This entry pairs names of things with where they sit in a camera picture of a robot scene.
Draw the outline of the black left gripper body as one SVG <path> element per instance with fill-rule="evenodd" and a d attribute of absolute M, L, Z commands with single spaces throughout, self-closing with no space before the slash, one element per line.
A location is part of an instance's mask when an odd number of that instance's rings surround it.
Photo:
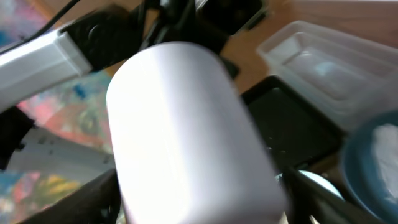
<path fill-rule="evenodd" d="M 60 31 L 68 34 L 93 70 L 111 67 L 164 42 L 192 42 L 218 54 L 228 39 L 267 16 L 265 1 L 142 1 L 88 13 Z"/>

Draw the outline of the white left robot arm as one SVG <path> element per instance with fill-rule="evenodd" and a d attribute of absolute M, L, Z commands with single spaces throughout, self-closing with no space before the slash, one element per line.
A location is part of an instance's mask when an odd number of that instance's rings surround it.
<path fill-rule="evenodd" d="M 35 34 L 1 49 L 2 110 L 163 42 L 192 42 L 219 53 L 229 37 L 267 16 L 265 1 L 143 0 L 133 10 L 110 4 L 53 29 L 74 5 L 70 1 Z"/>

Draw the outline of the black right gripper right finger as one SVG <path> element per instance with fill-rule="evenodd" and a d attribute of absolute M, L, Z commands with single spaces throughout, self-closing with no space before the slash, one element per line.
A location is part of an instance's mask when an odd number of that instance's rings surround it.
<path fill-rule="evenodd" d="M 338 198 L 293 168 L 283 171 L 282 181 L 290 199 L 290 206 L 286 211 L 289 223 L 311 223 L 311 217 L 318 223 L 325 224 L 381 222 L 360 208 Z"/>

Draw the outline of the light blue bowl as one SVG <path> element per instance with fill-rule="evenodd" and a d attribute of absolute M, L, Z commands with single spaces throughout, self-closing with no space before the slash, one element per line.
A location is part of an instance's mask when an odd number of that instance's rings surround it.
<path fill-rule="evenodd" d="M 304 175 L 305 177 L 307 177 L 308 179 L 310 179 L 312 182 L 318 184 L 320 187 L 323 187 L 325 190 L 332 193 L 334 196 L 336 196 L 342 200 L 345 200 L 344 197 L 339 192 L 339 190 L 329 180 L 326 180 L 326 178 L 324 178 L 318 174 L 315 174 L 313 172 L 309 172 L 309 171 L 305 171 L 305 170 L 299 170 L 299 172 L 302 175 Z M 275 176 L 275 179 L 278 182 L 282 182 L 282 177 L 283 177 L 283 173 L 280 173 Z M 292 200 L 294 197 L 295 198 L 299 197 L 297 194 L 295 194 L 295 192 L 292 189 L 289 190 L 289 194 L 291 195 L 290 197 L 292 198 Z"/>

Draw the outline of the dark blue plate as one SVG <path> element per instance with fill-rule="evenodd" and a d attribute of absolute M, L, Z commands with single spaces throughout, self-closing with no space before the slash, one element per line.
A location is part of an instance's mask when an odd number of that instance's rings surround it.
<path fill-rule="evenodd" d="M 387 192 L 371 153 L 372 132 L 383 124 L 397 124 L 397 111 L 377 115 L 356 128 L 341 149 L 340 167 L 345 185 L 355 201 L 385 223 L 397 223 L 397 205 Z"/>

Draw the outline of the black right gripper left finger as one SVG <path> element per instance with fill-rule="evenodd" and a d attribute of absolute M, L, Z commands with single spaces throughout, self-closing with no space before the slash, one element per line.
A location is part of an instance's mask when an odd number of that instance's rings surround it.
<path fill-rule="evenodd" d="M 22 224 L 115 224 L 121 209 L 116 170 L 110 169 Z"/>

